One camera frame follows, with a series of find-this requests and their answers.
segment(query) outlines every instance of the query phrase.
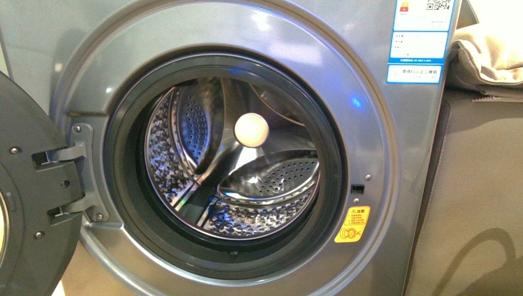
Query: energy label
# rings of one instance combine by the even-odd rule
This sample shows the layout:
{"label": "energy label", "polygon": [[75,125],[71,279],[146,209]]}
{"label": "energy label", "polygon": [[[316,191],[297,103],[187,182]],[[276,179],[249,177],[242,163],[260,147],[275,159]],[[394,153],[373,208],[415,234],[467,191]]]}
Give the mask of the energy label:
{"label": "energy label", "polygon": [[440,83],[455,0],[398,0],[388,83]]}

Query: yellow warning label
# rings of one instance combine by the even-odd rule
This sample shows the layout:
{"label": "yellow warning label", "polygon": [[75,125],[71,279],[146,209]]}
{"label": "yellow warning label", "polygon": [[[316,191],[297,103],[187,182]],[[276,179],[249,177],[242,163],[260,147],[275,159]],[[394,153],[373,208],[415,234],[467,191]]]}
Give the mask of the yellow warning label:
{"label": "yellow warning label", "polygon": [[334,239],[334,242],[357,242],[361,239],[363,230],[369,220],[371,207],[352,207],[347,211],[345,221]]}

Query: washing machine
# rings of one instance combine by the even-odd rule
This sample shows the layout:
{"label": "washing machine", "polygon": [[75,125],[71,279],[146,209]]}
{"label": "washing machine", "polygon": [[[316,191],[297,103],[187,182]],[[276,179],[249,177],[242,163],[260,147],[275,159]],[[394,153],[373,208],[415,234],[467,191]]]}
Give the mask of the washing machine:
{"label": "washing machine", "polygon": [[1,5],[3,295],[402,294],[459,0]]}

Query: white ball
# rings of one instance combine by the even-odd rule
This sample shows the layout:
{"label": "white ball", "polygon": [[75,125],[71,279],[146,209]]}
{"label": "white ball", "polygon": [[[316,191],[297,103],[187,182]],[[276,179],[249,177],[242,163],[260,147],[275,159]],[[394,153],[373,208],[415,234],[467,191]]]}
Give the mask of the white ball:
{"label": "white ball", "polygon": [[234,135],[243,146],[260,147],[269,136],[269,125],[259,114],[243,114],[234,125]]}

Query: open door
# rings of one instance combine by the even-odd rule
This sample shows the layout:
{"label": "open door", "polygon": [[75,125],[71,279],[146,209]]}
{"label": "open door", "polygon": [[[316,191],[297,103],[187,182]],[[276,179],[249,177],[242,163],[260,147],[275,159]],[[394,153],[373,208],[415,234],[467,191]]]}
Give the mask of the open door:
{"label": "open door", "polygon": [[65,137],[0,73],[0,295],[51,295],[78,241],[82,198],[73,161],[53,162]]}

